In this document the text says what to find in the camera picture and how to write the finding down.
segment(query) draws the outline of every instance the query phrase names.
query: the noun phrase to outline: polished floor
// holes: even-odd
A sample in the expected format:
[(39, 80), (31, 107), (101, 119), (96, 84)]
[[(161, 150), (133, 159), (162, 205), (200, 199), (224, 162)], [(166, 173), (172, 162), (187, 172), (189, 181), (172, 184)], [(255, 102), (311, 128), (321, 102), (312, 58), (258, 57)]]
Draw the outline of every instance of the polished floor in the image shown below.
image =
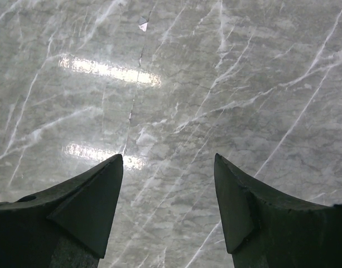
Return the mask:
[(232, 267), (216, 152), (342, 202), (342, 0), (0, 0), (0, 201), (122, 153), (99, 267)]

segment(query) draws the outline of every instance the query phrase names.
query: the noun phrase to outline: gray marble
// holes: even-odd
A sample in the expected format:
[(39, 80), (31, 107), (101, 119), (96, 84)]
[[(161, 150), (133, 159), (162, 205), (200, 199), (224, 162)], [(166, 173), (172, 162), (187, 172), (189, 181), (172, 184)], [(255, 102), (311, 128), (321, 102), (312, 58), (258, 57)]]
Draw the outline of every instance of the gray marble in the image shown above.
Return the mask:
[(342, 202), (342, 0), (0, 0), (0, 202), (119, 152), (99, 267), (232, 267), (216, 152)]

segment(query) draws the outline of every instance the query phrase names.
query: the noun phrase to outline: small white fragment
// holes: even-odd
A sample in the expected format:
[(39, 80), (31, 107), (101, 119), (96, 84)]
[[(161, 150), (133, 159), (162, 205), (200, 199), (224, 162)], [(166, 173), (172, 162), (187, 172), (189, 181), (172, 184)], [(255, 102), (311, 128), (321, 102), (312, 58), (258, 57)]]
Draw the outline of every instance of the small white fragment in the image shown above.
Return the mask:
[(146, 30), (147, 30), (147, 24), (148, 24), (148, 22), (146, 22), (146, 23), (144, 23), (144, 24), (142, 24), (142, 25), (139, 25), (138, 27), (139, 27), (142, 31), (146, 32)]
[(138, 21), (138, 27), (144, 32), (146, 32), (147, 30), (147, 24), (148, 24), (148, 20), (145, 19), (144, 17), (141, 17)]

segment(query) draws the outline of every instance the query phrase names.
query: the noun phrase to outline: marble floor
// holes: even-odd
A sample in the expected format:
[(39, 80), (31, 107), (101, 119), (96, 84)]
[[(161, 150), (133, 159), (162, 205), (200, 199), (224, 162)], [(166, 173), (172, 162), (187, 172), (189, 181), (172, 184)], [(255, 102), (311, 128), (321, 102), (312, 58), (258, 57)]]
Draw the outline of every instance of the marble floor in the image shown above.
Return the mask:
[(232, 267), (216, 152), (342, 203), (342, 0), (0, 0), (0, 202), (122, 153), (99, 267)]

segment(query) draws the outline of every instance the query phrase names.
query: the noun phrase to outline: glossy surface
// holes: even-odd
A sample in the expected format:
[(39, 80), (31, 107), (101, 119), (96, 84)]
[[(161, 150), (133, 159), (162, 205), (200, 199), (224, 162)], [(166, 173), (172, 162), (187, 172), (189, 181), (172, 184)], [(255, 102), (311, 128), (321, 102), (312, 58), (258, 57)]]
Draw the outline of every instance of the glossy surface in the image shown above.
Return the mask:
[(0, 202), (119, 152), (99, 267), (231, 267), (216, 152), (341, 203), (342, 0), (0, 0)]

